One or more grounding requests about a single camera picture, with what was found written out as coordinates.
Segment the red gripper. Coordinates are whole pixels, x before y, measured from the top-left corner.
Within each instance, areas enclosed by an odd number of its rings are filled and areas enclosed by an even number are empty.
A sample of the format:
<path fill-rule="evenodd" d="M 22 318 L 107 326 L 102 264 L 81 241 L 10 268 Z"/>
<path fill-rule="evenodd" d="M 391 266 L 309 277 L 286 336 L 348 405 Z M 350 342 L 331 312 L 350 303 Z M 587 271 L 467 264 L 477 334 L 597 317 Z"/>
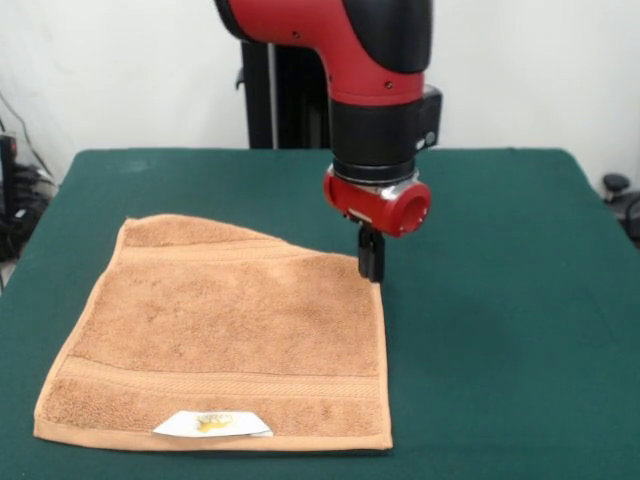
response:
<path fill-rule="evenodd" d="M 363 222 L 358 231 L 359 273 L 381 283 L 386 261 L 382 233 L 400 238 L 417 231 L 431 208 L 430 188 L 418 179 L 417 173 L 394 185 L 359 185 L 340 178 L 330 166 L 323 189 L 331 206 L 348 218 Z M 370 232 L 369 225 L 375 230 Z"/>

